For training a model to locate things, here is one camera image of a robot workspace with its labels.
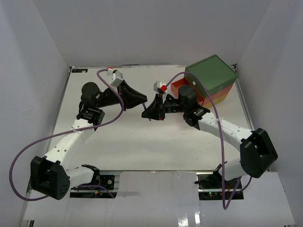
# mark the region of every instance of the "white wall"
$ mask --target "white wall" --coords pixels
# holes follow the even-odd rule
[[[239,62],[255,127],[276,147],[274,165],[297,226],[303,226],[303,2],[273,0]]]
[[[51,133],[68,67],[31,0],[0,0],[0,226],[18,226],[24,202],[9,185],[9,166],[28,143]],[[16,163],[14,181],[25,195],[30,160]]]
[[[34,0],[69,66],[240,60],[271,0]]]

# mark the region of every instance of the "green box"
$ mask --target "green box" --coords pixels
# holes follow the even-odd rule
[[[216,54],[198,61],[185,68],[185,72],[195,74],[204,84],[210,95],[213,95],[222,89],[232,85],[238,77],[225,62]],[[194,86],[203,98],[207,98],[202,85],[190,74],[185,74],[187,81]]]

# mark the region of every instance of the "black bracket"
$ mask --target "black bracket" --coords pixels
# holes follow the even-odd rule
[[[153,102],[141,114],[142,118],[153,120],[164,120],[165,109],[163,107],[163,99],[161,94],[156,94]]]
[[[76,116],[77,119],[87,120],[88,123],[93,125],[99,125],[102,123],[104,118],[104,111],[99,108],[88,108],[85,105],[79,106],[80,111]]]
[[[56,200],[62,199],[70,188],[70,180],[60,162],[34,157],[30,163],[31,188]]]
[[[93,178],[91,179],[91,182],[86,183],[84,185],[98,185],[99,180],[100,180],[100,170],[95,166],[91,166],[91,165],[87,165],[87,164],[82,165],[82,167],[91,169],[94,172],[94,175],[93,175]]]
[[[253,131],[240,144],[241,167],[250,176],[259,178],[278,159],[268,133],[261,128]]]
[[[102,92],[94,82],[88,82],[83,85],[81,91],[82,95],[80,105],[85,105],[89,108],[101,108],[120,103],[118,97],[112,92],[112,90],[107,88]],[[123,100],[125,111],[147,102],[146,95],[132,89],[125,80],[123,80],[117,87],[117,92]]]

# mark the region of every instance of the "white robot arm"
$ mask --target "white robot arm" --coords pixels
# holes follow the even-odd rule
[[[167,94],[166,89],[163,82],[155,83],[154,90],[157,94],[152,104],[142,113],[143,118],[164,120],[165,114],[183,112],[183,118],[189,126],[220,137],[216,116],[197,103],[197,93],[191,86],[180,87],[178,99]],[[252,131],[225,120],[220,120],[220,123],[224,141],[240,152],[240,158],[225,164],[226,181],[243,175],[259,178],[277,160],[278,155],[265,130],[259,128]],[[222,176],[221,165],[214,174]]]
[[[108,69],[112,73],[111,85],[123,100],[124,110],[147,102],[147,97],[131,87],[123,80],[120,72]],[[82,87],[79,114],[72,126],[73,133],[65,135],[60,142],[43,157],[34,157],[31,161],[31,187],[57,200],[62,199],[68,189],[81,184],[98,184],[99,169],[82,165],[73,170],[67,170],[68,163],[84,141],[91,136],[95,128],[81,128],[101,124],[105,113],[99,108],[119,104],[118,97],[108,88],[101,92],[98,86],[89,82]]]

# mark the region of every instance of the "purple cable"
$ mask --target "purple cable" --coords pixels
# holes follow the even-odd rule
[[[142,103],[142,106],[143,106],[144,110],[146,110],[146,105],[145,105],[145,103]]]
[[[75,131],[81,131],[81,130],[87,130],[87,129],[97,129],[99,127],[102,127],[102,126],[105,126],[105,125],[108,125],[114,121],[116,121],[120,116],[121,114],[123,113],[123,110],[124,110],[124,103],[123,103],[123,100],[122,98],[120,97],[120,95],[100,76],[100,73],[101,72],[105,72],[107,71],[107,69],[102,69],[102,70],[99,70],[97,72],[97,76],[99,77],[99,79],[118,97],[120,103],[121,103],[121,111],[120,113],[112,120],[106,122],[106,123],[103,123],[103,124],[99,124],[99,125],[95,125],[95,126],[89,126],[89,127],[84,127],[84,128],[79,128],[79,129],[74,129]],[[42,139],[39,139],[39,140],[36,140],[35,142],[32,142],[30,144],[28,144],[26,147],[24,147],[22,150],[20,150],[20,152],[16,155],[16,157],[14,158],[14,160],[12,161],[11,165],[10,165],[10,168],[9,168],[9,184],[12,188],[12,190],[14,191],[14,193],[21,199],[25,200],[25,201],[38,201],[38,200],[41,200],[41,199],[44,199],[46,198],[47,196],[43,196],[43,197],[40,197],[40,198],[35,198],[35,199],[28,199],[24,196],[22,196],[15,188],[15,185],[14,185],[14,182],[13,182],[13,168],[14,168],[14,165],[17,161],[17,159],[19,158],[19,156],[25,151],[27,150],[28,148],[30,148],[31,146],[39,143],[39,142],[42,142],[44,140],[48,140],[48,139],[51,139],[51,138],[54,138],[54,137],[57,137],[57,136],[62,136],[62,135],[65,135],[65,134],[69,134],[69,133],[73,133],[74,131],[73,130],[69,130],[69,131],[64,131],[64,132],[60,132],[60,133],[57,133],[57,134],[54,134],[54,135],[51,135],[51,136],[47,136],[47,137],[44,137]]]
[[[79,185],[79,186],[78,186],[78,188],[92,188],[92,187],[94,187],[94,188],[102,188],[102,189],[105,190],[113,199],[115,198],[115,197],[113,196],[113,194],[109,192],[109,190],[107,190],[105,187],[100,186],[100,185]]]
[[[192,75],[193,77],[196,78],[196,80],[201,84],[201,86],[203,87],[203,89],[205,90],[210,102],[212,103],[213,105],[213,108],[214,108],[214,112],[215,112],[215,116],[216,118],[218,119],[218,126],[219,126],[219,134],[220,134],[220,140],[221,140],[221,155],[222,155],[222,182],[221,182],[221,187],[222,189],[225,188],[225,156],[224,156],[224,139],[223,139],[223,133],[222,133],[222,126],[221,126],[221,122],[219,120],[219,114],[218,114],[218,111],[217,111],[217,108],[215,107],[214,105],[214,102],[213,102],[213,99],[212,97],[210,96],[208,90],[206,89],[206,87],[204,86],[204,84],[201,82],[201,80],[195,76],[195,74],[191,73],[191,72],[180,72],[178,73],[177,75],[175,75],[167,84],[166,86],[168,87],[168,85],[179,75],[181,74],[190,74]],[[228,199],[227,201],[227,204],[225,204],[225,193],[222,193],[222,203],[223,203],[223,209],[226,210],[232,200],[232,197],[233,195],[235,194],[236,190],[237,190],[237,187],[240,183],[240,180],[241,180],[241,177],[239,177],[238,179],[238,182],[236,183],[235,185],[235,188],[233,189],[232,191],[232,194],[230,196],[230,198]]]
[[[251,176],[250,179],[248,180],[248,182],[247,182],[247,184],[245,185],[245,187],[242,188],[240,191],[237,191],[235,194],[239,194],[239,193],[241,193],[242,191],[244,191],[245,189],[247,189],[247,187],[249,186],[251,180],[252,180],[252,176]]]

